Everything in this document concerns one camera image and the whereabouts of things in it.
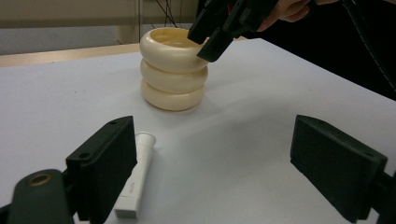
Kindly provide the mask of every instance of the black cable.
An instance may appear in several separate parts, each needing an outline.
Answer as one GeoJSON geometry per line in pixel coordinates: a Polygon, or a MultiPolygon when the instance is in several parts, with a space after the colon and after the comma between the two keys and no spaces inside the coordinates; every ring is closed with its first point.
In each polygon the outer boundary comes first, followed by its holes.
{"type": "Polygon", "coordinates": [[[179,12],[178,12],[178,23],[180,23],[180,28],[181,27],[181,8],[183,6],[183,0],[180,0],[180,8],[179,8],[179,12]]]}
{"type": "Polygon", "coordinates": [[[361,5],[358,3],[359,1],[343,1],[343,5],[361,36],[363,44],[368,49],[370,55],[378,66],[380,72],[388,81],[389,85],[394,91],[396,91],[396,80],[393,77],[396,74],[396,67],[394,66],[394,63],[390,62],[387,56],[382,53],[383,49],[388,46],[384,46],[383,40],[375,38],[377,33],[373,30],[374,26],[370,23],[369,17],[364,14],[361,5]]]}
{"type": "Polygon", "coordinates": [[[169,0],[166,0],[166,7],[169,8],[169,14],[170,14],[170,18],[172,18],[172,23],[175,25],[175,27],[177,27],[177,25],[176,25],[176,23],[175,23],[175,19],[174,19],[174,17],[173,17],[171,5],[172,5],[172,0],[170,1],[170,4],[169,4],[169,0]]]}
{"type": "Polygon", "coordinates": [[[161,5],[161,3],[160,3],[158,0],[155,0],[155,1],[157,2],[158,6],[160,6],[160,8],[163,10],[163,13],[165,14],[165,17],[166,17],[167,19],[169,19],[170,21],[172,21],[172,19],[169,17],[168,13],[165,11],[165,9],[164,9],[163,6],[161,5]]]}

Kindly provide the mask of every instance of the donut-shaped object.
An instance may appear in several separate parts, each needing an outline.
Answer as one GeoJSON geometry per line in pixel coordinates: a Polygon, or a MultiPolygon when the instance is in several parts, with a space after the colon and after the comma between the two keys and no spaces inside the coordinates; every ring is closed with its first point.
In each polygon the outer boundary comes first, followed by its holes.
{"type": "Polygon", "coordinates": [[[152,66],[171,73],[191,73],[208,62],[199,58],[201,49],[187,38],[188,30],[163,27],[145,33],[140,40],[140,52],[152,66]]]}
{"type": "Polygon", "coordinates": [[[144,79],[141,83],[143,97],[152,105],[164,110],[181,111],[198,105],[204,96],[204,87],[197,91],[174,94],[151,87],[144,79]]]}
{"type": "Polygon", "coordinates": [[[152,87],[166,92],[186,93],[202,88],[207,79],[207,66],[191,73],[168,73],[146,63],[140,63],[143,79],[152,87]]]}

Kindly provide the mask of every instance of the table surface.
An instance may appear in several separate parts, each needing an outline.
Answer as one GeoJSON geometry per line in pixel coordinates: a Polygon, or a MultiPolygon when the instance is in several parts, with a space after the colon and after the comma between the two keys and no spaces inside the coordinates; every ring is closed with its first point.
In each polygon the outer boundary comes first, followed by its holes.
{"type": "MultiPolygon", "coordinates": [[[[0,204],[10,203],[20,179],[64,170],[64,159],[100,127],[130,115],[135,131],[154,134],[157,144],[139,220],[111,213],[106,223],[348,223],[290,163],[298,114],[359,139],[389,158],[388,174],[396,170],[394,101],[264,40],[232,43],[209,64],[203,101],[182,112],[143,99],[141,55],[124,47],[72,61],[2,63],[0,204]]],[[[376,218],[372,211],[359,223],[376,218]]]]}

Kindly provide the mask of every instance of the foam ring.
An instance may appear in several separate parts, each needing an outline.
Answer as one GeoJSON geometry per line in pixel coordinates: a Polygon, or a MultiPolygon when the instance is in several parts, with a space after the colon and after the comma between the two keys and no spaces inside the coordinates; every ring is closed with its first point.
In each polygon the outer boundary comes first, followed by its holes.
{"type": "Polygon", "coordinates": [[[143,97],[152,105],[164,110],[181,111],[190,109],[198,105],[204,96],[204,87],[197,91],[184,94],[174,94],[165,91],[159,91],[151,87],[144,79],[141,82],[141,91],[143,97]]]}
{"type": "Polygon", "coordinates": [[[150,86],[179,94],[200,89],[207,79],[207,66],[192,73],[168,73],[151,66],[144,59],[140,63],[140,72],[150,86]]]}
{"type": "Polygon", "coordinates": [[[202,45],[187,38],[188,30],[157,28],[145,33],[140,40],[140,52],[152,66],[171,73],[191,73],[203,69],[208,62],[197,53],[202,45]]]}

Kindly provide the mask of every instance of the human hand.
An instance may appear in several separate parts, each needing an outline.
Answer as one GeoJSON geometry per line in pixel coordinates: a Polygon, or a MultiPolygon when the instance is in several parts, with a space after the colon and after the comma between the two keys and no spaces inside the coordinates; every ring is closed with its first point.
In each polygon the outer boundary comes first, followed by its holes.
{"type": "MultiPolygon", "coordinates": [[[[307,5],[311,0],[279,0],[270,15],[265,18],[257,30],[262,32],[273,25],[277,20],[295,22],[309,13],[307,5]]],[[[315,0],[317,5],[334,3],[338,0],[315,0]]]]}

